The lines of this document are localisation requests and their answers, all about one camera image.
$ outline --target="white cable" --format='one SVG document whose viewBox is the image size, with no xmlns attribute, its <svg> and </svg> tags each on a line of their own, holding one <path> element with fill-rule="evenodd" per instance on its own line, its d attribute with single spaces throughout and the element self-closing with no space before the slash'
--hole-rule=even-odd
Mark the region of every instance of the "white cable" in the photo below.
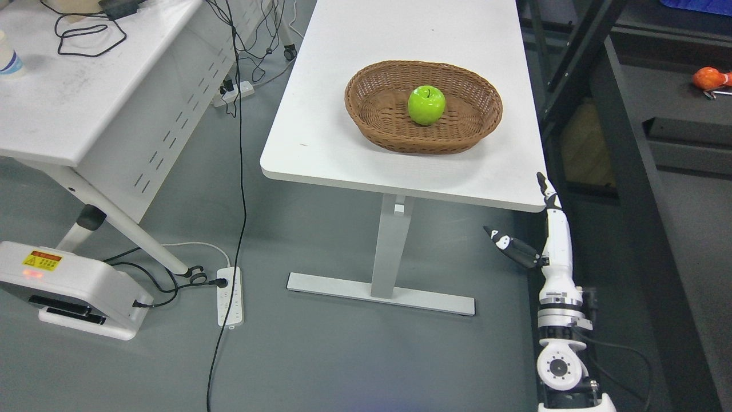
<svg viewBox="0 0 732 412">
<path fill-rule="evenodd" d="M 181 242 L 181 243 L 166 243 L 166 244 L 162 244 L 161 246 L 186 246 L 186 245 L 204 245 L 204 246 L 211 246 L 212 248 L 220 251 L 222 255 L 224 255 L 224 257 L 226 258 L 226 267 L 227 268 L 230 268 L 231 267 L 231 261 L 229 260 L 228 255 L 226 254 L 226 252 L 224 252 L 223 250 L 221 250 L 220 247 L 218 247 L 216 245 L 212 245 L 210 243 L 206 243 L 206 242 Z"/>
<path fill-rule="evenodd" d="M 253 84 L 253 85 L 252 85 L 252 87 L 254 87 L 255 89 L 256 89 L 257 87 L 262 87 L 262 86 L 264 86 L 265 84 L 269 83 L 270 81 L 273 81 L 273 80 L 275 80 L 276 78 L 280 77 L 280 76 L 281 76 L 282 74 L 284 74 L 284 73 L 285 73 L 285 72 L 287 71 L 287 69 L 288 69 L 288 68 L 290 68 L 290 66 L 291 66 L 291 65 L 292 65 L 292 64 L 293 64 L 293 63 L 295 62 L 295 60 L 297 60 L 297 58 L 295 58 L 295 59 L 292 59 L 292 60 L 290 60 L 290 61 L 289 61 L 289 62 L 287 63 L 287 65 L 285 66 L 285 68 L 284 68 L 284 69 L 283 69 L 283 70 L 282 70 L 281 72 L 279 72 L 279 73 L 278 73 L 278 74 L 277 74 L 277 75 L 276 75 L 275 77 L 272 77 L 272 78 L 268 78 L 267 80 L 265 80 L 265 81 L 264 81 L 264 82 L 262 82 L 262 83 L 257 83 L 257 84 Z"/>
<path fill-rule="evenodd" d="M 295 20 L 297 20 L 297 0 L 295 0 L 295 2 L 294 2 L 294 3 L 292 4 L 292 10 L 293 10 L 293 12 L 294 12 L 294 17 L 292 18 L 292 21 L 291 21 L 291 22 L 290 22 L 290 23 L 288 24 L 288 26 L 290 26 L 290 29 L 291 29 L 291 30 L 292 30 L 293 32 L 296 32 L 296 33 L 297 33 L 297 35 L 298 35 L 298 36 L 300 36 L 300 38 L 301 38 L 301 39 L 304 39 L 304 38 L 305 38 L 305 36 L 303 36 L 303 35 L 302 35 L 302 34 L 301 34 L 300 32 L 298 32 L 298 31 L 297 31 L 297 29 L 295 29 L 295 28 L 294 28 L 294 27 L 292 26 L 292 23 L 295 23 Z"/>
</svg>

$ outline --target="brown woven basket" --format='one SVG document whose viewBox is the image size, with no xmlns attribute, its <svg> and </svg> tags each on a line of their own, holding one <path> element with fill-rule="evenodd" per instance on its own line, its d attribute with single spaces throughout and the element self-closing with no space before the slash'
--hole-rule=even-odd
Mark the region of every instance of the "brown woven basket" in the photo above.
<svg viewBox="0 0 732 412">
<path fill-rule="evenodd" d="M 445 95 L 442 118 L 429 126 L 409 117 L 409 93 L 423 84 Z M 372 143 L 403 153 L 464 152 L 496 129 L 503 106 L 477 74 L 444 63 L 387 60 L 361 69 L 346 86 L 346 110 Z"/>
</svg>

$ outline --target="power strip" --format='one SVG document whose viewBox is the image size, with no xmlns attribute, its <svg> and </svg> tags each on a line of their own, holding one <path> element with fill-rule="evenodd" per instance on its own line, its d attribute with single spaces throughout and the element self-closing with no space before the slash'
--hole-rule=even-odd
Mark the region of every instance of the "power strip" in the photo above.
<svg viewBox="0 0 732 412">
<path fill-rule="evenodd" d="M 226 325 L 229 329 L 244 323 L 244 296 L 242 294 L 242 270 L 236 268 L 236 279 L 231 283 L 234 277 L 234 267 L 219 269 L 216 272 L 217 278 L 224 278 L 228 282 L 226 287 L 216 288 L 216 301 L 219 326 L 223 326 L 226 310 L 228 309 L 229 300 L 231 300 L 231 291 L 234 291 L 234 299 L 231 300 L 231 311 L 226 319 Z"/>
<path fill-rule="evenodd" d="M 214 107 L 221 107 L 227 103 L 233 103 L 239 96 L 239 90 L 242 91 L 242 98 L 254 94 L 254 86 L 245 80 L 242 83 L 239 83 L 238 87 L 234 84 L 234 90 L 231 90 L 230 92 L 226 92 L 223 95 L 214 95 L 213 100 L 211 100 L 211 104 Z"/>
</svg>

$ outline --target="robotic arm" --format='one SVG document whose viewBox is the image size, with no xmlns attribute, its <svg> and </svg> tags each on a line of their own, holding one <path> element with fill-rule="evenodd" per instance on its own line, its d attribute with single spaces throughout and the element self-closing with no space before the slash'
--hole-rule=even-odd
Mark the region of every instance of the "robotic arm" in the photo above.
<svg viewBox="0 0 732 412">
<path fill-rule="evenodd" d="M 578 356 L 587 345 L 572 328 L 592 330 L 592 322 L 582 312 L 583 291 L 572 280 L 572 240 L 569 224 L 551 182 L 537 173 L 547 210 L 548 236 L 539 254 L 521 240 L 484 227 L 496 247 L 527 269 L 541 268 L 546 278 L 539 292 L 539 344 L 544 347 L 537 359 L 537 373 L 544 383 L 545 401 L 538 412 L 616 412 Z"/>
</svg>

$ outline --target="warning label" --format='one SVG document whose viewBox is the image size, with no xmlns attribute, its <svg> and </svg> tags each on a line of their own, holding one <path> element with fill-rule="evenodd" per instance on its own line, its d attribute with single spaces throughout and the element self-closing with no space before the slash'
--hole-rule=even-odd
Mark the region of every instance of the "warning label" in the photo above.
<svg viewBox="0 0 732 412">
<path fill-rule="evenodd" d="M 43 269 L 44 271 L 53 271 L 54 269 L 56 269 L 56 266 L 58 266 L 60 262 L 60 256 L 34 250 L 23 261 L 23 264 L 32 266 L 34 268 Z"/>
</svg>

